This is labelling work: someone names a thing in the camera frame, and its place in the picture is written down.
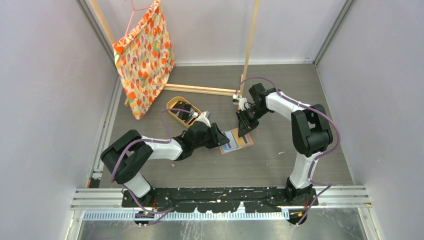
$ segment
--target patterned cloth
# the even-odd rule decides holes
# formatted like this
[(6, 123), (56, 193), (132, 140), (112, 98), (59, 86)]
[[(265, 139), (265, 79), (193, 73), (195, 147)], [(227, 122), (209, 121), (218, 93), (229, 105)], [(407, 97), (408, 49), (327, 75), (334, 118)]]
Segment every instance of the patterned cloth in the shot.
[(113, 44), (115, 65), (132, 114), (140, 119), (168, 82), (175, 65), (160, 0), (140, 22)]

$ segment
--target tan oval tray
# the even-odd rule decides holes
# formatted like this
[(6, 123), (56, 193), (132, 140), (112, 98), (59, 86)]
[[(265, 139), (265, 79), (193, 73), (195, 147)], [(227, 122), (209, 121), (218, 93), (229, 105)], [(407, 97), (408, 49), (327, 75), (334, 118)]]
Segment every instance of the tan oval tray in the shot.
[[(190, 104), (191, 105), (191, 107), (199, 114), (199, 116), (200, 116), (200, 114), (202, 113), (202, 111), (200, 111), (200, 109), (198, 109), (197, 107), (195, 107), (193, 104), (191, 104), (189, 101), (187, 101), (184, 97), (182, 97), (182, 96), (176, 96), (176, 97), (174, 97), (173, 99), (171, 99), (167, 104), (166, 104), (166, 108), (167, 109), (171, 109), (171, 108), (173, 108), (173, 106), (175, 105), (175, 104), (177, 104), (178, 103), (178, 101), (181, 101), (181, 102), (184, 102), (184, 103), (188, 103), (188, 104)], [(184, 127), (186, 127), (186, 128), (189, 128), (191, 125), (193, 125), (193, 123), (195, 122), (195, 121), (192, 121), (191, 122), (191, 124), (189, 125), (189, 124), (187, 124), (187, 123), (185, 123), (185, 122), (183, 122), (183, 120), (181, 120), (177, 115), (175, 115), (175, 114), (173, 114), (171, 111), (168, 111), (168, 113), (169, 114), (171, 114), (171, 116), (173, 116), (179, 123), (181, 123)]]

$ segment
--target white wall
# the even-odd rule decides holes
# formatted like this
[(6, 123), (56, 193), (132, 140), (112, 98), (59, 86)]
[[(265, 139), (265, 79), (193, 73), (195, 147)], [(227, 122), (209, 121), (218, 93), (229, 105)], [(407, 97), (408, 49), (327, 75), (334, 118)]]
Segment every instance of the white wall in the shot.
[(357, 1), (318, 69), (384, 239), (422, 239), (424, 1)]
[[(97, 0), (116, 38), (132, 13), (130, 1)], [(136, 8), (153, 0), (134, 0)], [(162, 0), (176, 62), (245, 61), (254, 0)], [(345, 0), (261, 0), (251, 62), (312, 62)], [(134, 15), (135, 24), (145, 10)]]
[(58, 240), (116, 70), (76, 1), (0, 3), (1, 239)]

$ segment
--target wooden frame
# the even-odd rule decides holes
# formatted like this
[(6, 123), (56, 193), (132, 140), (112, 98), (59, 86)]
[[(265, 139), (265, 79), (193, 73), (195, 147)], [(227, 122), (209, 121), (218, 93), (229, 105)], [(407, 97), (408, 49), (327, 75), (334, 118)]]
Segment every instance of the wooden frame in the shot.
[[(249, 57), (250, 57), (251, 48), (252, 48), (252, 40), (253, 40), (254, 31), (255, 31), (255, 23), (256, 23), (256, 16), (258, 14), (259, 1), (260, 0), (254, 1), (253, 17), (252, 17), (252, 23), (250, 27), (249, 40), (247, 44), (246, 59), (244, 61), (244, 68), (243, 68), (243, 73), (241, 74), (240, 82), (246, 79), (246, 74), (248, 71)], [(113, 35), (111, 28), (109, 27), (108, 22), (106, 21), (105, 16), (103, 15), (103, 12), (100, 9), (100, 6), (97, 0), (88, 0), (88, 2), (92, 7), (93, 13), (95, 17), (97, 18), (98, 23), (103, 28), (103, 32), (106, 35), (106, 38), (108, 39), (109, 44), (110, 45), (114, 44), (116, 42), (116, 38)], [(245, 84), (243, 83), (240, 86), (240, 91), (238, 91), (238, 95), (240, 97), (243, 94), (244, 85)], [(205, 87), (205, 86), (191, 86), (191, 85), (181, 85), (181, 84), (171, 84), (171, 83), (167, 83), (165, 85), (164, 90), (198, 93), (198, 94), (223, 95), (223, 96), (232, 96), (236, 92), (235, 89), (214, 88), (214, 87)], [(128, 99), (125, 100), (125, 105), (128, 106)]]

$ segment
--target fabric bag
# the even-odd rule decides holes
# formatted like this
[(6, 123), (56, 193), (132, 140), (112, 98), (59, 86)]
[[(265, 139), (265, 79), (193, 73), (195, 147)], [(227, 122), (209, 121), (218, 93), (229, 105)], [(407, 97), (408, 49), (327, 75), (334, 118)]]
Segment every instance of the fabric bag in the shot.
[(113, 44), (113, 51), (132, 114), (140, 119), (165, 87), (175, 66), (160, 0), (155, 0), (134, 29)]

